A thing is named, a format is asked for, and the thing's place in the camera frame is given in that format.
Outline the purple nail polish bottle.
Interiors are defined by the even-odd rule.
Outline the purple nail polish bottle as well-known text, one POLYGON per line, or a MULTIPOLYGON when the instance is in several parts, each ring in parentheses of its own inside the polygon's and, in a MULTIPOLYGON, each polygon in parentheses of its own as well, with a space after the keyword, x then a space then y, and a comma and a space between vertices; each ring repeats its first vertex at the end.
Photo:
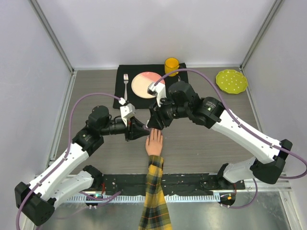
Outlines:
POLYGON ((144 125, 142 128, 143 128, 144 130, 151 131, 151 129, 148 128, 146 125, 144 125))

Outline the yellow plaid sleeve forearm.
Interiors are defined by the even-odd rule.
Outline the yellow plaid sleeve forearm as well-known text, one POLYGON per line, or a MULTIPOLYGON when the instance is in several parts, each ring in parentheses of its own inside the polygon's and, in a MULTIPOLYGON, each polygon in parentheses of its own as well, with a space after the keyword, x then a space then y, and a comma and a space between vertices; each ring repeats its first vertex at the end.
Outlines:
POLYGON ((171 220, 165 195, 161 186, 164 159, 149 157, 148 173, 145 181, 145 202, 138 225, 140 230, 171 230, 171 220))

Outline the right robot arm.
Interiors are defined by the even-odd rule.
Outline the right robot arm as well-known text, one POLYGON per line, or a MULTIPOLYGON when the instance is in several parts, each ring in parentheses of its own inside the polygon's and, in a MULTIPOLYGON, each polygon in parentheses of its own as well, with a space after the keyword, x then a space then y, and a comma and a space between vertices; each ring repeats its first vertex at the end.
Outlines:
POLYGON ((233 112, 228 112, 219 100, 200 98, 184 81, 172 84, 168 90, 164 84, 153 82, 147 92, 156 97, 156 102, 149 107, 148 128, 162 130, 169 127, 174 119, 188 118, 197 125, 229 137, 253 155, 249 160, 223 164, 216 178, 220 188, 228 189, 233 183, 253 178, 275 184, 281 176, 288 154, 273 146, 290 150, 290 141, 278 141, 264 135, 233 112))

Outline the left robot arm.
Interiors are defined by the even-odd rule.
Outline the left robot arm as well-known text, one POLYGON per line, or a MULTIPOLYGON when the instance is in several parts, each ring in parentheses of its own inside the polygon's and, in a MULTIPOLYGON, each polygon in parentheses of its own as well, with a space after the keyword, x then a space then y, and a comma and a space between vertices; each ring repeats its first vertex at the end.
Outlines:
POLYGON ((92 165, 85 166, 71 179, 67 179, 67 176, 103 145, 104 136, 123 134, 125 140, 130 141, 149 133, 145 125, 135 117, 132 104, 121 107, 120 116, 114 119, 107 107, 94 107, 85 127, 69 140, 63 154, 28 184, 20 182, 16 185, 16 226, 19 226, 21 214, 36 226, 41 226, 74 194, 85 189, 97 191, 101 188, 103 174, 92 165))

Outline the mannequin hand with painted nails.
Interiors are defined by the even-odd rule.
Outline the mannequin hand with painted nails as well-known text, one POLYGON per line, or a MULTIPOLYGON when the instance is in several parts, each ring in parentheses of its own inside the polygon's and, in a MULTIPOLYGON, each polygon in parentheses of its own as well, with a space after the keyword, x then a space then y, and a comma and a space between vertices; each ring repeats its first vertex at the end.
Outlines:
POLYGON ((148 156, 160 156, 163 149, 163 135, 158 129, 151 129, 150 135, 145 142, 145 149, 148 156))

